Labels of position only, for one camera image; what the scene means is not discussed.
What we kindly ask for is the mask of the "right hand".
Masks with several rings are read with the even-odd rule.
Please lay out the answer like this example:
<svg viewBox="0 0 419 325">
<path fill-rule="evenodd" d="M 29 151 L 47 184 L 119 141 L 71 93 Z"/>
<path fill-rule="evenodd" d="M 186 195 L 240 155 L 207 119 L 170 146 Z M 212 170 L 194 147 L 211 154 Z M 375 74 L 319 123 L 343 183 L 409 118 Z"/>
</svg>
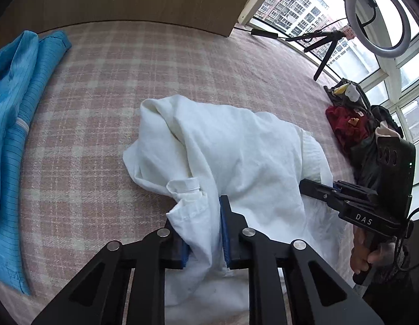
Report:
<svg viewBox="0 0 419 325">
<path fill-rule="evenodd" d="M 350 266 L 355 274 L 367 271 L 370 266 L 387 266 L 394 260 L 395 243 L 382 243 L 372 251 L 366 246 L 366 233 L 353 226 L 354 247 L 351 250 Z"/>
</svg>

